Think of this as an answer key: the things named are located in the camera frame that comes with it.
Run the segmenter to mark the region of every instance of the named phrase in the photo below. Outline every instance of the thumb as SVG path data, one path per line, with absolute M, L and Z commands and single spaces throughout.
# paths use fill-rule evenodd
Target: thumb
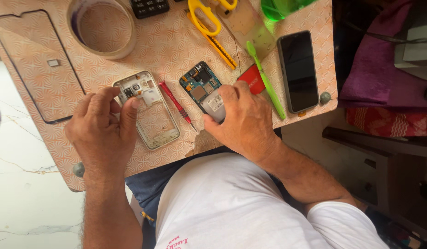
M 221 126 L 217 123 L 214 118 L 209 116 L 208 114 L 203 114 L 204 119 L 204 129 L 209 132 L 212 136 L 214 136 L 217 140 L 220 140 L 221 136 Z
M 124 140 L 131 137 L 137 137 L 136 124 L 137 124 L 137 108 L 140 106 L 140 99 L 130 98 L 122 106 L 120 111 L 120 136 Z

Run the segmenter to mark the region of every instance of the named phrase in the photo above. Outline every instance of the black keypad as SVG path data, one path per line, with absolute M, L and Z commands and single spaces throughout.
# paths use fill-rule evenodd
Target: black keypad
M 138 19 L 169 11 L 167 0 L 130 0 L 133 13 Z

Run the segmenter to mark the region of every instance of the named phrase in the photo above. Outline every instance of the green toothbrush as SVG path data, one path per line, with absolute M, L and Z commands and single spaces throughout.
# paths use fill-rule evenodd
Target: green toothbrush
M 258 56 L 256 56 L 256 50 L 255 47 L 252 45 L 250 41 L 247 41 L 247 52 L 249 52 L 250 56 L 253 57 L 255 60 L 255 64 L 258 67 L 258 70 L 260 71 L 261 78 L 263 79 L 264 85 L 266 86 L 267 93 L 270 96 L 270 99 L 272 100 L 272 103 L 275 106 L 276 111 L 278 112 L 281 119 L 286 118 L 286 113 L 284 112 L 283 106 L 279 102 L 279 99 L 275 93 L 275 90 L 272 87 L 272 84 L 270 83 L 269 79 L 267 78 L 266 74 L 263 71 L 263 68 L 261 67 L 260 60 L 258 59 Z

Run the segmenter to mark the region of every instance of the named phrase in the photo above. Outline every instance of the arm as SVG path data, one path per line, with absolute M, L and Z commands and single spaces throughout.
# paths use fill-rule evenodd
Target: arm
M 350 193 L 323 167 L 288 148 L 272 129 L 272 109 L 260 94 L 252 95 L 246 82 L 224 85 L 226 119 L 216 123 L 204 115 L 205 129 L 232 150 L 279 178 L 287 191 L 306 210 L 324 201 L 355 206 Z
M 87 94 L 65 126 L 85 166 L 84 249 L 139 249 L 143 241 L 124 188 L 124 170 L 137 139 L 139 103 L 129 99 L 120 109 L 113 99 L 119 92 L 106 87 Z M 113 115 L 118 112 L 120 121 Z

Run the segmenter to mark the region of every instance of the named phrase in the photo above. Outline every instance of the grey knob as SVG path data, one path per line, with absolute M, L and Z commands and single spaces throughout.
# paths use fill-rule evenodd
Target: grey knob
M 83 174 L 84 174 L 84 165 L 83 165 L 82 162 L 79 162 L 76 165 L 74 165 L 73 173 L 74 173 L 74 175 L 76 175 L 78 177 L 83 177 Z
M 331 99 L 332 99 L 332 95 L 330 95 L 330 93 L 328 93 L 328 92 L 321 93 L 321 96 L 320 96 L 321 104 L 323 104 L 323 105 L 327 104 L 327 102 L 329 102 Z

